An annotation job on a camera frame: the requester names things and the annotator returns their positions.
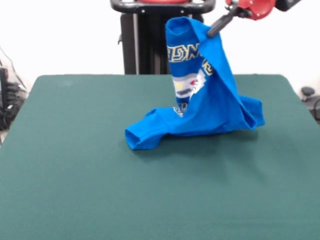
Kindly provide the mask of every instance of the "green table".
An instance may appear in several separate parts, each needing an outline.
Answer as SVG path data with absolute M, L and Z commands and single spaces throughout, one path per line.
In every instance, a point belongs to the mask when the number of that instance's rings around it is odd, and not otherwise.
M 236 79 L 265 126 L 131 151 L 169 76 L 40 77 L 0 149 L 0 239 L 320 239 L 319 127 L 285 78 Z

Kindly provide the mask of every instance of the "blue t-shirt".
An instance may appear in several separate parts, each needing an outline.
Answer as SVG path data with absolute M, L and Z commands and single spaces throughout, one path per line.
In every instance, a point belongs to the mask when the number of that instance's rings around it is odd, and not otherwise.
M 240 96 L 220 35 L 188 17 L 170 19 L 166 43 L 177 106 L 152 109 L 125 129 L 133 150 L 158 146 L 164 135 L 181 137 L 254 130 L 264 125 L 262 103 Z

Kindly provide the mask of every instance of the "white backdrop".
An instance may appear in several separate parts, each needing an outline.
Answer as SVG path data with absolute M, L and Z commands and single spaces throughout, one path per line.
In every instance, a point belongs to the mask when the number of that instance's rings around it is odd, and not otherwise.
M 30 86 L 40 75 L 123 74 L 120 13 L 108 0 L 0 0 L 0 9 L 0 46 Z M 282 74 L 297 93 L 320 92 L 319 9 L 303 0 L 260 21 L 235 19 L 221 32 L 233 72 Z M 225 12 L 217 0 L 205 23 Z

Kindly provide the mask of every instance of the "red robot part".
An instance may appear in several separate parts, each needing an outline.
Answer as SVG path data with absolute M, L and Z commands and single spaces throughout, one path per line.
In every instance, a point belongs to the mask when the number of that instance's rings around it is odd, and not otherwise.
M 268 16 L 276 5 L 276 0 L 225 0 L 228 6 L 235 4 L 238 8 L 248 10 L 251 14 L 246 17 L 260 20 Z

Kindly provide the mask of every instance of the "black stand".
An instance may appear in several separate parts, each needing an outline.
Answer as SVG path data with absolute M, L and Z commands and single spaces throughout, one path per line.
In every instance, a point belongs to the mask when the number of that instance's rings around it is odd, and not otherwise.
M 173 17 L 188 16 L 203 22 L 201 14 L 215 7 L 215 0 L 203 3 L 145 4 L 111 0 L 121 15 L 121 41 L 125 74 L 170 74 L 165 24 Z

